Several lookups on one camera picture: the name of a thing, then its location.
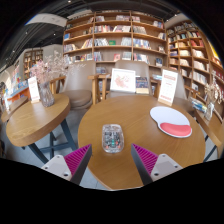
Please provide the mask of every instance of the shelf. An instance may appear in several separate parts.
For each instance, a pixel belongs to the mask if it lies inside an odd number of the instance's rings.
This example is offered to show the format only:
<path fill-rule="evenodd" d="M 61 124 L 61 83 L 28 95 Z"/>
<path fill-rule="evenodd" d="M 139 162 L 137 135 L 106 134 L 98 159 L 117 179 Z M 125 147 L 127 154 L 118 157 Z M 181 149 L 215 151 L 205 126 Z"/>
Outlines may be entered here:
<path fill-rule="evenodd" d="M 187 78 L 187 79 L 190 79 L 190 80 L 191 80 L 191 78 L 190 78 L 190 77 L 188 77 L 188 76 L 184 76 L 184 75 L 182 75 L 182 77 L 183 77 L 183 78 Z"/>
<path fill-rule="evenodd" d="M 195 67 L 194 67 L 194 69 L 196 69 L 196 70 L 198 70 L 198 71 L 200 71 L 200 72 L 204 72 L 204 73 L 206 73 L 206 74 L 210 74 L 210 73 L 207 72 L 206 70 L 202 70 L 202 69 L 200 69 L 200 68 L 195 68 Z"/>
<path fill-rule="evenodd" d="M 96 61 L 96 64 L 106 64 L 106 63 L 115 63 L 115 61 Z"/>
<path fill-rule="evenodd" d="M 130 12 L 129 11 L 128 12 L 96 12 L 96 16 L 116 16 L 116 15 L 130 16 Z"/>
<path fill-rule="evenodd" d="M 131 32 L 102 32 L 102 33 L 94 33 L 95 37 L 99 36 L 130 36 L 131 37 Z"/>
<path fill-rule="evenodd" d="M 84 19 L 88 20 L 90 17 L 94 17 L 94 13 L 93 14 L 88 14 L 88 15 L 85 15 L 85 16 L 81 16 L 81 17 L 76 18 L 76 19 L 72 19 L 72 20 L 68 21 L 67 24 L 74 24 L 74 23 L 83 21 Z"/>
<path fill-rule="evenodd" d="M 140 13 L 136 13 L 136 12 L 132 12 L 131 15 L 132 15 L 132 16 L 139 16 L 139 17 L 140 17 L 140 21 L 141 21 L 141 18 L 142 18 L 142 19 L 151 20 L 151 21 L 163 22 L 161 19 L 157 19 L 157 18 L 148 16 L 148 15 L 142 15 L 142 14 L 140 14 Z"/>
<path fill-rule="evenodd" d="M 148 65 L 149 67 L 152 67 L 152 68 L 158 68 L 158 69 L 162 69 L 162 67 L 159 67 L 159 66 L 156 66 L 156 65 Z"/>
<path fill-rule="evenodd" d="M 153 53 L 156 53 L 156 54 L 161 54 L 161 55 L 166 55 L 166 53 L 162 53 L 160 51 L 156 51 L 156 50 L 152 50 L 152 49 L 147 49 L 147 48 L 143 48 L 143 47 L 133 47 L 134 50 L 143 50 L 143 51 L 149 51 L 149 52 L 153 52 Z"/>
<path fill-rule="evenodd" d="M 199 98 L 199 100 L 201 100 L 203 103 L 205 103 L 206 104 L 206 101 L 201 97 L 201 96 L 199 96 L 198 94 L 196 94 L 196 97 L 198 97 Z"/>
<path fill-rule="evenodd" d="M 212 65 L 214 65 L 215 67 L 217 67 L 217 68 L 219 68 L 219 69 L 221 69 L 221 70 L 223 70 L 223 67 L 221 66 L 221 65 L 219 65 L 219 64 L 217 64 L 217 63 L 215 63 L 214 61 L 212 61 L 212 60 L 210 60 L 210 62 L 212 63 Z"/>
<path fill-rule="evenodd" d="M 151 35 L 147 35 L 147 34 L 133 33 L 133 38 L 136 38 L 136 37 L 144 38 L 144 39 L 151 39 L 151 40 L 156 40 L 156 41 L 159 41 L 159 42 L 166 43 L 166 40 L 163 40 L 163 39 L 160 39 L 158 37 L 151 36 Z"/>
<path fill-rule="evenodd" d="M 126 49 L 131 49 L 131 46 L 122 46 L 122 45 L 107 45 L 107 46 L 96 46 L 94 49 L 102 49 L 102 48 L 126 48 Z"/>
<path fill-rule="evenodd" d="M 180 66 L 185 67 L 185 68 L 192 68 L 192 67 L 189 66 L 189 65 L 180 65 Z"/>
<path fill-rule="evenodd" d="M 173 65 L 173 66 L 179 66 L 178 64 L 171 64 L 171 63 L 170 63 L 170 65 Z"/>
<path fill-rule="evenodd" d="M 77 50 L 73 50 L 73 51 L 68 51 L 68 52 L 63 53 L 63 55 L 76 53 L 76 52 L 80 52 L 80 51 L 87 51 L 87 50 L 92 50 L 92 47 L 87 47 L 87 48 L 77 49 Z"/>
<path fill-rule="evenodd" d="M 83 24 L 83 25 L 79 25 L 79 26 L 75 26 L 75 27 L 72 27 L 68 30 L 65 30 L 65 34 L 67 33 L 73 33 L 75 31 L 79 31 L 79 30 L 85 30 L 85 29 L 88 29 L 90 27 L 93 27 L 93 23 L 88 23 L 88 24 Z"/>
<path fill-rule="evenodd" d="M 184 56 L 184 55 L 180 55 L 180 58 L 192 58 L 192 56 Z"/>
<path fill-rule="evenodd" d="M 202 38 L 201 37 L 189 37 L 189 39 L 191 40 L 201 40 Z"/>
<path fill-rule="evenodd" d="M 180 50 L 190 50 L 190 46 L 186 46 L 186 47 L 179 47 Z"/>
<path fill-rule="evenodd" d="M 159 27 L 153 26 L 151 24 L 147 24 L 147 23 L 132 22 L 132 25 L 133 26 L 142 26 L 145 28 L 150 28 L 150 30 L 156 30 L 156 31 L 160 31 L 161 33 L 162 32 L 165 33 L 165 29 L 162 29 L 162 28 L 159 28 Z"/>
<path fill-rule="evenodd" d="M 172 51 L 172 50 L 178 50 L 178 47 L 175 47 L 175 48 L 169 49 L 169 51 Z"/>
<path fill-rule="evenodd" d="M 224 85 L 224 80 L 222 80 L 221 78 L 219 78 L 217 75 L 215 75 L 215 78 Z"/>
<path fill-rule="evenodd" d="M 81 35 L 81 36 L 78 36 L 78 37 L 73 37 L 73 38 L 70 38 L 68 40 L 64 40 L 64 44 L 68 44 L 68 43 L 78 41 L 78 40 L 90 39 L 90 38 L 92 38 L 92 36 L 93 36 L 93 34 L 86 34 L 86 35 Z"/>
<path fill-rule="evenodd" d="M 198 84 L 200 84 L 200 85 L 202 85 L 202 86 L 205 86 L 206 84 L 203 84 L 203 83 L 201 83 L 201 82 L 199 82 L 199 81 L 197 81 L 197 80 L 195 80 L 195 79 L 193 79 L 193 81 L 194 82 L 197 82 Z"/>
<path fill-rule="evenodd" d="M 100 25 L 127 25 L 127 26 L 131 26 L 131 21 L 107 20 L 107 21 L 95 22 L 95 26 L 100 26 Z"/>
<path fill-rule="evenodd" d="M 205 47 L 202 46 L 191 46 L 195 50 L 205 50 Z"/>
<path fill-rule="evenodd" d="M 194 57 L 194 59 L 196 59 L 196 60 L 201 60 L 201 61 L 203 61 L 203 62 L 206 62 L 206 63 L 209 63 L 209 60 L 208 59 L 206 59 L 206 58 L 201 58 L 201 57 L 195 57 L 195 56 L 193 56 Z"/>

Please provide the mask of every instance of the table top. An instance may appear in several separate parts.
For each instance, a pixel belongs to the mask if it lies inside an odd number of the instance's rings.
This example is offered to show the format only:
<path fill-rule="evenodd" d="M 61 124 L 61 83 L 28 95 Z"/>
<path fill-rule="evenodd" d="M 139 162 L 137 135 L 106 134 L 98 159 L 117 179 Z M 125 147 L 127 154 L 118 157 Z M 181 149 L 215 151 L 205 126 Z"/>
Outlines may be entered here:
<path fill-rule="evenodd" d="M 55 102 L 50 107 L 29 101 L 11 116 L 6 134 L 13 145 L 21 147 L 40 140 L 66 118 L 70 111 L 69 98 L 64 94 L 53 96 Z"/>
<path fill-rule="evenodd" d="M 204 113 L 199 110 L 195 110 L 195 117 L 200 123 L 201 127 L 204 129 L 206 134 L 212 140 L 212 142 L 220 147 L 224 143 L 224 122 L 221 123 L 219 118 L 213 112 L 212 118 L 208 121 L 204 117 Z"/>
<path fill-rule="evenodd" d="M 19 108 L 21 107 L 23 104 L 28 102 L 28 97 L 24 96 L 21 97 L 20 99 L 14 101 L 12 104 L 9 105 L 10 111 L 4 111 L 2 116 L 1 116 L 1 120 L 2 122 L 6 122 L 7 120 L 9 120 L 9 118 L 13 115 L 13 113 Z"/>
<path fill-rule="evenodd" d="M 205 140 L 197 122 L 182 108 L 173 109 L 184 114 L 192 128 L 188 138 L 174 138 L 159 130 L 151 118 L 150 110 L 166 106 L 152 96 L 120 96 L 107 99 L 89 109 L 78 130 L 79 147 L 92 144 L 92 157 L 88 168 L 106 188 L 130 189 L 143 186 L 131 155 L 131 144 L 146 148 L 157 155 L 166 153 L 182 167 L 203 162 Z M 110 154 L 102 148 L 102 127 L 105 124 L 121 125 L 124 149 Z"/>

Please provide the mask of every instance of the sign stand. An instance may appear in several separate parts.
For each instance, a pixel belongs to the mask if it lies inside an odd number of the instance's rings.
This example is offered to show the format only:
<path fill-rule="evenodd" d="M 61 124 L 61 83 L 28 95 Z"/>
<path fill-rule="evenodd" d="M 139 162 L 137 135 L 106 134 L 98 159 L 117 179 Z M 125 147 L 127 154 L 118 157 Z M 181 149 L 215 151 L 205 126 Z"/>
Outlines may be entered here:
<path fill-rule="evenodd" d="M 40 94 L 37 86 L 37 78 L 34 76 L 28 79 L 30 96 L 31 96 L 31 103 L 38 103 L 40 102 Z"/>
<path fill-rule="evenodd" d="M 163 69 L 162 83 L 158 101 L 168 106 L 172 106 L 174 94 L 177 86 L 178 73 Z"/>

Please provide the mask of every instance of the glass jar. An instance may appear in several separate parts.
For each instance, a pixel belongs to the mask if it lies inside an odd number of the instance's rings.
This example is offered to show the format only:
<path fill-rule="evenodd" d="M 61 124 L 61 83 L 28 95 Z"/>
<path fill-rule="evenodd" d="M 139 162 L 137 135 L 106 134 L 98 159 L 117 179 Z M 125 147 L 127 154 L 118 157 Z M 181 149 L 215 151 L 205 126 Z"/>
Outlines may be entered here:
<path fill-rule="evenodd" d="M 54 104 L 54 96 L 50 90 L 50 82 L 39 83 L 40 100 L 44 107 Z"/>
<path fill-rule="evenodd" d="M 213 102 L 212 100 L 209 99 L 208 105 L 207 105 L 207 110 L 205 113 L 205 118 L 208 121 L 210 121 L 212 118 L 212 113 L 213 113 L 214 108 L 215 108 L 215 102 Z"/>

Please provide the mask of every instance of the wooden table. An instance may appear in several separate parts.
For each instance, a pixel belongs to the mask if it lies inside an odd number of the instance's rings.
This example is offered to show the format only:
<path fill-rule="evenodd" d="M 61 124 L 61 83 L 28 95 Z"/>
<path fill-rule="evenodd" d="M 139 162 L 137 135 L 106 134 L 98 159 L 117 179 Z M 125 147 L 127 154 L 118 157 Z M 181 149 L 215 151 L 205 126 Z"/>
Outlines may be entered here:
<path fill-rule="evenodd" d="M 206 134 L 208 135 L 208 137 L 217 147 L 218 158 L 220 158 L 223 152 L 223 144 L 224 144 L 224 122 L 221 123 L 219 118 L 216 116 L 214 112 L 210 121 L 208 121 L 204 117 L 204 114 L 199 110 L 195 110 L 195 117 L 199 122 L 199 124 L 201 125 L 201 127 L 206 132 Z"/>
<path fill-rule="evenodd" d="M 182 167 L 203 162 L 205 141 L 197 122 L 182 108 L 172 108 L 183 113 L 192 127 L 188 138 L 171 137 L 157 127 L 150 110 L 165 106 L 152 96 L 120 96 L 107 99 L 88 110 L 78 130 L 79 147 L 92 144 L 93 155 L 88 168 L 94 177 L 108 189 L 130 189 L 143 186 L 131 155 L 134 143 L 157 155 L 166 153 Z M 102 148 L 104 124 L 119 124 L 124 134 L 124 149 L 110 154 Z"/>
<path fill-rule="evenodd" d="M 9 105 L 9 109 L 10 111 L 4 111 L 2 116 L 1 116 L 1 120 L 2 122 L 6 122 L 9 120 L 9 118 L 13 115 L 13 113 L 19 108 L 21 107 L 23 104 L 28 102 L 28 97 L 24 96 L 21 97 L 20 99 L 14 101 L 12 104 Z"/>
<path fill-rule="evenodd" d="M 41 102 L 31 103 L 29 101 L 11 116 L 6 126 L 6 134 L 11 143 L 15 146 L 28 145 L 43 163 L 48 162 L 43 155 L 44 152 L 50 152 L 52 158 L 55 150 L 69 147 L 73 150 L 76 149 L 65 119 L 70 111 L 69 98 L 64 94 L 55 94 L 54 99 L 55 103 L 50 107 L 44 107 Z M 52 131 L 59 124 L 61 124 L 68 142 L 53 145 L 53 141 L 56 139 Z M 50 146 L 38 149 L 35 142 L 49 133 Z"/>

